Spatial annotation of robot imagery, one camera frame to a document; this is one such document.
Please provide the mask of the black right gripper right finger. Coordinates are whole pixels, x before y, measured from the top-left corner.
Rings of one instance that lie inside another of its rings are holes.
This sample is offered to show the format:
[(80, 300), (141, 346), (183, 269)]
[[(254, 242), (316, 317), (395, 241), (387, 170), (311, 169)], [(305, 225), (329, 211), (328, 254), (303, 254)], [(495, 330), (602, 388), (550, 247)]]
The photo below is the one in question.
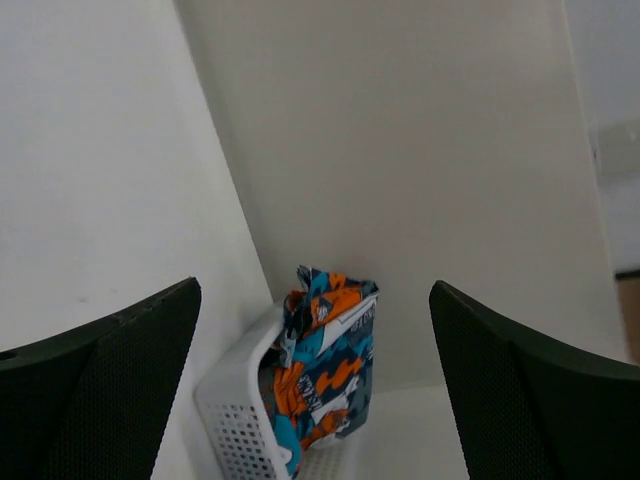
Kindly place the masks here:
[(442, 280), (429, 308), (470, 478), (638, 478), (638, 366), (558, 341)]

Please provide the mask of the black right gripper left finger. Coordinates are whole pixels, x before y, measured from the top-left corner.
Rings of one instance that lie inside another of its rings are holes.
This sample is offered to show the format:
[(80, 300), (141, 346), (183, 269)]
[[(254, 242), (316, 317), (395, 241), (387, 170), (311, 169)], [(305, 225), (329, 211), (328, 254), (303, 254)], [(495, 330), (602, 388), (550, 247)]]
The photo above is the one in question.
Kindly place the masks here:
[(4, 479), (151, 477), (202, 293), (186, 278), (1, 354)]

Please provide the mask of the colourful patterned shorts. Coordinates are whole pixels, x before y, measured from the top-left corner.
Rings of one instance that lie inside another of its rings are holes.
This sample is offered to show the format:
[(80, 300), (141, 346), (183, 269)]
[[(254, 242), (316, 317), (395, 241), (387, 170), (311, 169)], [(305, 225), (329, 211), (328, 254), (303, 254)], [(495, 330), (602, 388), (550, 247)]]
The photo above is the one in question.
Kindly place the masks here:
[(261, 398), (290, 478), (307, 450), (332, 446), (367, 420), (379, 297), (371, 280), (307, 266), (297, 277), (301, 287), (285, 297), (282, 329), (259, 367)]

